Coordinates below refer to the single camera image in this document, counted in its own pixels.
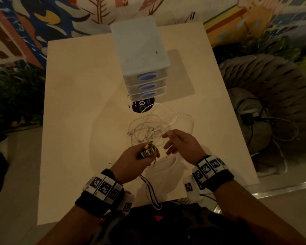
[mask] person's left hand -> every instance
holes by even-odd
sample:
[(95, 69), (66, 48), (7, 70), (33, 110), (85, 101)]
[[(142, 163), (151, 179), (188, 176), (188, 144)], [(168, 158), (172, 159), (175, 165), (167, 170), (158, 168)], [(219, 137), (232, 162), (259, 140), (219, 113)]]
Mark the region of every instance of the person's left hand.
[(160, 153), (156, 148), (152, 155), (144, 159), (136, 159), (138, 154), (144, 151), (145, 145), (147, 145), (147, 143), (141, 143), (126, 149), (117, 162), (110, 168), (120, 184), (136, 179), (143, 173), (144, 169), (151, 165), (156, 157), (160, 157)]

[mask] drawer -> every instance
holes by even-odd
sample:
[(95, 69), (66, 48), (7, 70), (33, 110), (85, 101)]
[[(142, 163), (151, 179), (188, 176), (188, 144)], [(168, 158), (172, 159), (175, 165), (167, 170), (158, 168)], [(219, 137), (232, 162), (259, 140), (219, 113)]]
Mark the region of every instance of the drawer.
[(167, 68), (163, 68), (160, 70), (155, 70), (144, 74), (124, 76), (124, 79), (126, 85), (134, 86), (134, 85), (141, 85), (145, 83), (155, 82), (159, 79), (166, 78), (167, 76), (168, 76)]
[(150, 83), (145, 83), (145, 84), (139, 84), (139, 85), (134, 85), (134, 86), (128, 86), (127, 90), (130, 94), (139, 94), (139, 93), (144, 93), (147, 91), (152, 91), (160, 87), (165, 87), (167, 83), (167, 78), (163, 78), (154, 82)]
[(155, 90), (147, 91), (139, 94), (129, 94), (132, 101), (140, 101), (162, 95), (165, 93), (165, 87), (160, 87)]

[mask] white table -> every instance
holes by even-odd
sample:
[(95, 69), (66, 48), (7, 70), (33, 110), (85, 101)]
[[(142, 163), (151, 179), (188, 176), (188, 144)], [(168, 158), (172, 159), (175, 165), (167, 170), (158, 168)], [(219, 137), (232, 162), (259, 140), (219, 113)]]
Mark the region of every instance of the white table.
[[(155, 102), (191, 115), (192, 134), (200, 144), (224, 160), (239, 183), (257, 184), (203, 25), (172, 25), (159, 31), (171, 67), (167, 93)], [(128, 126), (143, 114), (130, 110), (128, 103), (111, 34), (49, 42), (38, 224), (60, 220), (80, 196), (81, 187), (131, 145)], [(172, 128), (188, 129), (183, 118)], [(186, 197), (182, 178), (191, 174), (191, 168), (179, 157), (170, 171), (151, 180), (160, 201)], [(149, 204), (140, 179), (124, 187), (136, 195), (135, 206)]]

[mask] mural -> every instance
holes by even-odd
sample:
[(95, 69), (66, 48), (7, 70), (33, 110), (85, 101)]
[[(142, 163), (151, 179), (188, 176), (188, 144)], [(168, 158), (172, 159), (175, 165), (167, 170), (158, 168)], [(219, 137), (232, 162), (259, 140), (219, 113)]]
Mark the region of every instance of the mural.
[(216, 46), (306, 26), (306, 0), (0, 0), (0, 64), (22, 59), (45, 69), (48, 41), (147, 15), (158, 26), (202, 21)]

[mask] hand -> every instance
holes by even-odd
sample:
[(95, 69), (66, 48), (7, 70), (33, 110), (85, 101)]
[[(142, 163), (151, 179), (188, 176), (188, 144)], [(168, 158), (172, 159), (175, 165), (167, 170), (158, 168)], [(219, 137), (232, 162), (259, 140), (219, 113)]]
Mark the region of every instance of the hand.
[(145, 145), (147, 143), (134, 145), (126, 149), (117, 162), (110, 168), (120, 184), (135, 180), (143, 173), (144, 169), (151, 165), (156, 157), (160, 157), (160, 153), (156, 148), (155, 152), (150, 156), (140, 160), (136, 159), (138, 154), (144, 151)]
[(168, 137), (170, 139), (163, 147), (164, 149), (170, 147), (167, 151), (168, 155), (179, 152), (180, 155), (192, 165), (195, 165), (200, 159), (207, 155), (196, 138), (189, 133), (175, 129), (167, 131), (162, 137)]

